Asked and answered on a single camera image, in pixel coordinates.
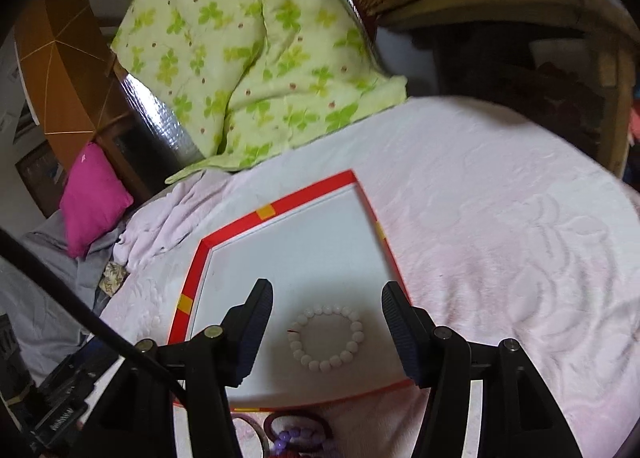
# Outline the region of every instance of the white bedspread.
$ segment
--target white bedspread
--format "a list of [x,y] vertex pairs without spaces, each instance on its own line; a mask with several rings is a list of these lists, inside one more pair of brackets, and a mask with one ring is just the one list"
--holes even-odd
[[113,261],[133,272],[171,250],[215,208],[229,178],[223,171],[192,174],[165,196],[141,207],[113,247]]
[[[492,104],[410,100],[233,176],[196,231],[140,266],[102,318],[131,342],[165,343],[204,235],[348,168],[414,303],[470,341],[520,340],[584,456],[610,458],[640,415],[638,215],[609,173]],[[426,398],[406,388],[319,411],[347,458],[401,458]],[[184,456],[184,413],[177,435]]]

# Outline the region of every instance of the green floral blanket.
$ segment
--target green floral blanket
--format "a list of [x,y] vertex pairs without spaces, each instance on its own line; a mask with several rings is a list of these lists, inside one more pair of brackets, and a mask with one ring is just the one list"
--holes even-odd
[[406,99],[345,0],[134,0],[112,44],[206,160],[241,169]]

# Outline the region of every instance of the yellow tape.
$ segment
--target yellow tape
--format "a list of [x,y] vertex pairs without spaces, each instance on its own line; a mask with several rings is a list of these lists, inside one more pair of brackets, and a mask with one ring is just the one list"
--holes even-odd
[[258,214],[258,217],[264,221],[265,219],[273,218],[273,216],[276,215],[276,210],[273,208],[273,205],[269,203],[269,205],[260,207],[256,213]]
[[191,308],[193,308],[193,299],[187,297],[185,294],[180,294],[180,300],[178,301],[178,310],[187,315],[191,315]]
[[31,389],[31,382],[28,383],[24,389],[22,391],[20,391],[19,394],[17,394],[16,396],[13,396],[12,398],[10,398],[9,400],[6,401],[6,406],[12,406],[14,404],[18,404],[19,402],[24,400],[24,397],[27,396],[27,393],[29,393],[29,390]]
[[380,238],[380,241],[384,241],[386,238],[385,231],[382,230],[382,226],[377,221],[376,221],[376,232],[378,233],[378,237]]

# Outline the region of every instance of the white tray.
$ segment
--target white tray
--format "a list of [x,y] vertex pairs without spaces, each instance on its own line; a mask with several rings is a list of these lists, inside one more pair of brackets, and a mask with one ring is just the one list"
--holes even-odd
[[[332,178],[348,181],[345,174],[352,183],[206,247],[186,339],[242,304],[257,279],[273,285],[273,311],[253,370],[239,388],[227,388],[233,408],[307,406],[388,388],[406,378],[380,304],[384,284],[399,276],[353,173]],[[296,201],[287,199],[289,205]],[[282,208],[277,204],[257,212],[275,212],[274,207]],[[236,229],[228,225],[226,232],[241,229],[244,219],[250,217],[236,221]],[[314,373],[293,358],[287,329],[306,307],[335,303],[360,312],[366,340],[350,364],[328,374]],[[302,332],[305,349],[319,359],[339,354],[350,338],[349,326],[342,316],[313,317]]]

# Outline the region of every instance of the bed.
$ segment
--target bed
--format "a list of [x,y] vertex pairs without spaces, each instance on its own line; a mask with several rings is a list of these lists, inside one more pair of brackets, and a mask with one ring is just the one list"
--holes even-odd
[[[202,204],[202,219],[173,248],[136,265],[102,319],[132,343],[166,343],[201,238],[347,169],[370,200],[414,304],[470,341],[518,339],[583,456],[613,456],[640,416],[640,197],[497,105],[411,99],[250,170],[207,170],[223,184]],[[125,235],[138,235],[130,229]],[[97,383],[91,405],[115,368]],[[404,457],[427,398],[407,387],[318,411],[345,456]],[[175,434],[178,456],[190,456],[181,408]]]
[[[68,254],[65,221],[60,210],[38,228],[22,235],[20,242],[45,264],[84,305],[100,314],[110,299],[103,288],[113,246],[124,230],[118,222],[87,247],[84,257]],[[6,311],[22,360],[40,385],[68,355],[77,351],[88,332],[27,276],[0,259],[0,313]],[[8,379],[4,386],[12,385]]]

